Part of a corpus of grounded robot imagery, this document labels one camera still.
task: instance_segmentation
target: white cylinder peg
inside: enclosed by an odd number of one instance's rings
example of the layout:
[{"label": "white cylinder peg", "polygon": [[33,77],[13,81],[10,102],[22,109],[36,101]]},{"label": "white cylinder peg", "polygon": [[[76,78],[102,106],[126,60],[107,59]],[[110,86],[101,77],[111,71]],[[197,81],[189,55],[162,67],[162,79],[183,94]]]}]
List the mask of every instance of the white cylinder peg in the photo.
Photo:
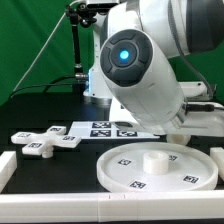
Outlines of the white cylinder peg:
[{"label": "white cylinder peg", "polygon": [[143,155],[143,170],[152,175],[168,172],[169,155],[162,151],[151,151]]}]

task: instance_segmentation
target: black cable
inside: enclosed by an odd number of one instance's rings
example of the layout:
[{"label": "black cable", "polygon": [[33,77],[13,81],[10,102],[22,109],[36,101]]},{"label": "black cable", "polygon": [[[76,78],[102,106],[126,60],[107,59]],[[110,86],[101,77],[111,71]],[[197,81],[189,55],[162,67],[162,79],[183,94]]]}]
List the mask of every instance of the black cable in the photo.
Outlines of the black cable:
[{"label": "black cable", "polygon": [[32,89],[32,88],[41,88],[41,87],[58,87],[58,86],[73,86],[75,85],[75,83],[60,83],[60,84],[41,84],[41,85],[32,85],[32,86],[26,86],[26,87],[23,87],[23,88],[20,88],[20,89],[17,89],[15,91],[13,91],[10,95],[9,95],[9,99],[13,98],[13,96],[17,93],[17,92],[20,92],[22,90],[26,90],[26,89]]},{"label": "black cable", "polygon": [[180,41],[179,41],[179,37],[178,37],[178,32],[177,32],[177,28],[176,28],[176,24],[175,24],[175,20],[174,20],[174,16],[173,16],[173,7],[172,7],[172,3],[171,0],[169,0],[168,2],[168,20],[169,20],[169,26],[170,26],[170,30],[171,33],[173,35],[173,39],[175,41],[177,50],[180,54],[181,59],[184,61],[184,63],[187,65],[187,67],[205,84],[205,86],[207,87],[207,91],[209,94],[210,99],[213,98],[213,92],[212,92],[212,88],[209,85],[208,81],[205,79],[205,77],[194,68],[194,66],[188,61],[188,59],[185,57],[181,46],[180,46]]},{"label": "black cable", "polygon": [[[75,78],[74,75],[69,75],[69,76],[62,76],[62,77],[59,77],[55,80],[53,80],[52,82],[50,82],[49,84],[55,84],[57,82],[60,82],[60,81],[63,81],[63,80],[66,80],[66,79],[72,79],[72,78]],[[43,93],[46,93],[52,86],[46,86],[46,88],[43,90]]]},{"label": "black cable", "polygon": [[224,107],[215,107],[215,110],[224,110]]}]

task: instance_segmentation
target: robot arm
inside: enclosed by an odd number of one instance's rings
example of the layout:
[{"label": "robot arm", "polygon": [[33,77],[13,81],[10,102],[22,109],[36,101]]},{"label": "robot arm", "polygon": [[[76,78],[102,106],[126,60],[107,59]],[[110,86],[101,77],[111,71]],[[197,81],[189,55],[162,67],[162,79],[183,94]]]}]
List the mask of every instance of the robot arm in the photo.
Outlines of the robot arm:
[{"label": "robot arm", "polygon": [[[214,49],[224,39],[222,0],[171,2],[184,54]],[[195,113],[187,113],[187,100],[167,61],[178,55],[168,3],[139,0],[112,8],[103,26],[100,66],[111,92],[136,121],[137,125],[132,123],[135,130],[163,135],[184,129],[187,134],[212,135],[205,120],[218,120],[215,126],[224,130],[222,113],[201,112],[205,119],[195,122]]]}]

